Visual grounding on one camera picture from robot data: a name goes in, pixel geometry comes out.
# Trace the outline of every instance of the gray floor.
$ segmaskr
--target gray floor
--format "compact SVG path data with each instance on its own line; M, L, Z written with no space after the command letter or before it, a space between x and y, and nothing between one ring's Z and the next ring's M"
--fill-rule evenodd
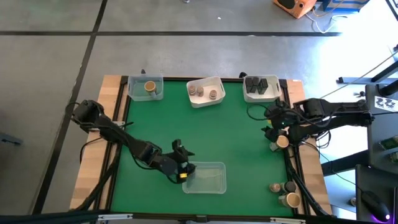
M0 30L93 29L101 1L0 1ZM337 77L358 77L391 55L398 29L384 1L373 0L332 30L340 37L97 37L78 101L96 99L103 75L133 75L144 68L164 76L237 77L274 74L303 80L307 97L321 97L338 87ZM324 28L331 15L319 20ZM109 0L101 31L256 31L313 32L307 18L295 20L269 0ZM89 37L0 36L0 131L25 142L0 143L0 214L29 212L40 178L78 75ZM386 68L393 59L369 74ZM357 100L351 86L327 98ZM323 153L330 159L366 148L366 132L350 144L337 141ZM62 148L44 212L68 210L79 169L78 151L86 134L71 124ZM338 207L354 187L327 177L330 200Z

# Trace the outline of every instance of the green tabletop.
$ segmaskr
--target green tabletop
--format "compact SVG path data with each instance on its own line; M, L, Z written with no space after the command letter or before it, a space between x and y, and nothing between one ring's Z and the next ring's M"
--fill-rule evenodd
M267 121L255 121L246 114L242 83L224 82L222 103L192 108L186 82L164 83L160 101L131 101L127 132L172 150L172 141L196 155L191 161L223 162L226 166L224 194L185 194L182 185L171 183L156 170L142 170L129 150L122 148L113 192L112 212L292 216L292 210L278 204L269 184L287 181L282 152L271 152L260 130ZM261 117L264 109L253 108Z

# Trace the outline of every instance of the white cable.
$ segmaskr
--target white cable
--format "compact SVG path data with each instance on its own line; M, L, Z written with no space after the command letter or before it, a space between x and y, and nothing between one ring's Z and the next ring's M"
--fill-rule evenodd
M329 30L330 30L331 28L333 28L333 27L337 24L337 20L336 20L335 18L337 18L337 17L348 18L348 16L346 16L346 15L336 15L336 16L332 16L332 17L330 18L330 21L335 21L335 22L334 22L329 28L327 28L325 31L322 31L322 30L319 28L318 23L316 22L315 19L312 19L308 14L306 14L305 16L306 16L307 18L309 18L309 19L312 21L312 24L315 23L315 26L317 27L318 31L319 31L320 33L322 33L322 34L326 34L327 32L329 32Z
M350 83L347 83L347 84L343 85L343 86L340 87L340 88L337 88L336 90L331 91L330 93L328 93L328 94L326 94L325 96L321 97L321 99L324 98L324 97L326 97L326 96L328 96L328 95L330 95L330 94L332 94L332 93L335 93L335 92L337 92L338 90L341 90L342 88L344 88L344 87L346 87L346 86L348 86L348 85L351 85L351 84L353 84L354 82L356 82L356 81L360 80L361 78L365 77L367 74L369 74L369 73L373 72L375 69L377 69L377 68L378 68L380 65L382 65L384 62L388 61L390 58L392 58L393 56L395 56L395 54L397 54L397 53L398 53L398 51L395 52L395 53L393 53L390 57L386 58L386 59L385 59L384 61L382 61L380 64L376 65L376 67L370 69L370 71L366 72L366 73L365 73L364 75L362 75L361 77L355 79L354 81L352 81L352 82L350 82Z

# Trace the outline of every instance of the orange box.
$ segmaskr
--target orange box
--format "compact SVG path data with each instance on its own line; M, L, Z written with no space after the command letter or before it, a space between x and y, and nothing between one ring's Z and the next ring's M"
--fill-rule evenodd
M312 10L317 0L274 0L274 3L299 19Z

